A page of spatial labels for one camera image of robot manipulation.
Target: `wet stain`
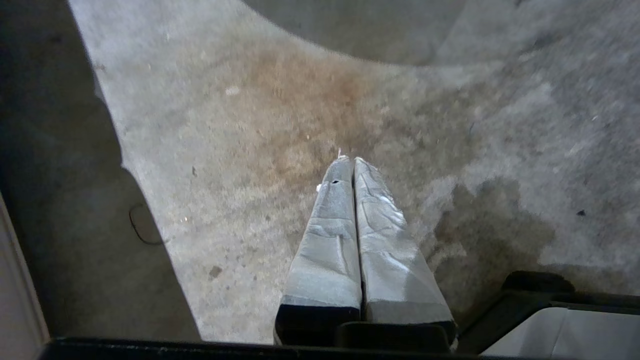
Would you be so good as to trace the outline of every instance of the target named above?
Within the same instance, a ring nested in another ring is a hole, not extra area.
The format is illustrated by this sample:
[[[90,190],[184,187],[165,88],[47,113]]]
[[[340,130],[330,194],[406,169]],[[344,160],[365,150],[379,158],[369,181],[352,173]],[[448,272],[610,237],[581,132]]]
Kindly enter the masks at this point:
[[[511,98],[487,83],[452,90],[427,91],[405,117],[385,117],[376,143],[392,144],[394,171],[407,186],[451,174],[476,158],[482,137],[472,134],[474,119],[489,117]]]
[[[466,252],[466,256],[445,259],[435,269],[436,281],[459,321],[474,304],[497,293],[507,275],[517,270],[554,272],[582,291],[602,291],[594,284],[607,284],[616,276],[624,279],[609,269],[539,265],[540,254],[556,234],[549,224],[520,208],[516,181],[485,181],[476,196],[458,185],[452,195],[454,208],[442,214],[435,228],[437,243],[430,258],[454,244]],[[624,288],[620,279],[615,281],[616,286]]]
[[[209,280],[211,281],[217,278],[218,276],[220,276],[220,273],[222,273],[222,268],[218,265],[213,266],[209,271]]]
[[[548,46],[555,44],[562,39],[562,35],[558,33],[543,33],[533,40],[533,43],[521,51],[522,54],[532,53],[533,51],[542,50]]]

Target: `gray carpet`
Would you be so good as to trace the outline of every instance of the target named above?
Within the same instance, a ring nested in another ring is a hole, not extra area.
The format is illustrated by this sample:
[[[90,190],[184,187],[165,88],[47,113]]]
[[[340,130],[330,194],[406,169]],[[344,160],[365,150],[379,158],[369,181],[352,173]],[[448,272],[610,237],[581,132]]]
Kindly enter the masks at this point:
[[[339,148],[458,318],[518,269],[638,295],[637,1],[70,3],[203,339],[271,341]]]
[[[200,339],[69,7],[0,6],[0,187],[52,336]]]

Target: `brown stain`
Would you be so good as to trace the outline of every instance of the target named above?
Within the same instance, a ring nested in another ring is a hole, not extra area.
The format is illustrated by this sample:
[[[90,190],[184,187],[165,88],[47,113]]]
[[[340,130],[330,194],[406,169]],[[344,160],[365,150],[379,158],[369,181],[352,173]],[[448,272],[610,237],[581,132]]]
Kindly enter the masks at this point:
[[[367,122],[358,103],[370,86],[346,62],[284,43],[260,51],[244,66],[244,86],[260,111],[285,119],[261,131],[253,184],[309,186],[321,179],[339,148],[349,153],[367,147]]]

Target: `cable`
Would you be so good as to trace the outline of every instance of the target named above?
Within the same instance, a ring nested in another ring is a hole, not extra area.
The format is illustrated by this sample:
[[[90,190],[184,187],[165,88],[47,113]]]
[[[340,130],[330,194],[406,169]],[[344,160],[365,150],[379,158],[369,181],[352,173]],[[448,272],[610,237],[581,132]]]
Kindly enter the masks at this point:
[[[145,239],[142,238],[142,236],[140,236],[140,233],[138,232],[138,228],[136,227],[135,222],[133,221],[133,216],[131,215],[131,213],[137,209],[137,208],[142,208],[143,204],[142,203],[137,203],[134,206],[131,206],[131,209],[129,209],[129,221],[131,223],[131,227],[133,228],[133,231],[136,232],[136,236],[138,237],[138,239],[140,239],[140,241],[142,241],[142,243],[144,243],[145,245],[152,245],[152,246],[156,246],[156,245],[164,245],[165,242],[164,241],[147,241]]]

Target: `stain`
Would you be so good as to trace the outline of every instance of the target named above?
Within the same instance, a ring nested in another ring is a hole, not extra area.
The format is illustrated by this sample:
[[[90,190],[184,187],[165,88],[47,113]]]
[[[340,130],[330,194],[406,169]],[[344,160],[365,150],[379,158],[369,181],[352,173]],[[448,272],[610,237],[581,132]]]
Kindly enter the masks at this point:
[[[101,64],[101,63],[94,63],[93,64],[93,70],[94,71],[103,71],[103,72],[107,72],[107,68]]]
[[[533,40],[533,43],[527,47],[525,47],[524,50],[522,50],[520,53],[521,54],[527,54],[527,53],[532,53],[534,51],[538,51],[538,50],[542,50],[548,46],[551,46],[553,44],[555,44],[556,42],[560,41],[562,39],[562,35],[560,35],[559,33],[542,33],[539,34],[535,40]]]
[[[445,176],[476,158],[482,138],[471,136],[474,117],[488,117],[511,100],[488,83],[459,89],[427,91],[409,115],[385,117],[376,143],[394,144],[398,153],[399,178],[407,186],[424,186],[426,181]]]
[[[220,273],[222,273],[222,268],[218,265],[213,266],[209,271],[209,280],[211,281],[217,278],[220,275]]]
[[[617,276],[615,286],[624,288],[624,276],[611,269],[539,265],[540,254],[556,234],[549,224],[520,207],[519,187],[516,181],[498,177],[485,181],[474,196],[457,185],[452,192],[453,209],[442,214],[435,228],[436,249],[427,262],[453,245],[461,245],[466,253],[451,256],[435,268],[436,281],[458,321],[474,304],[496,294],[516,270],[554,272],[582,291],[605,290],[595,284],[606,284]]]
[[[288,42],[252,57],[242,70],[243,88],[263,113],[282,117],[260,129],[249,159],[259,165],[252,184],[309,186],[344,152],[369,147],[358,102],[370,89],[367,78],[334,56],[317,58]]]

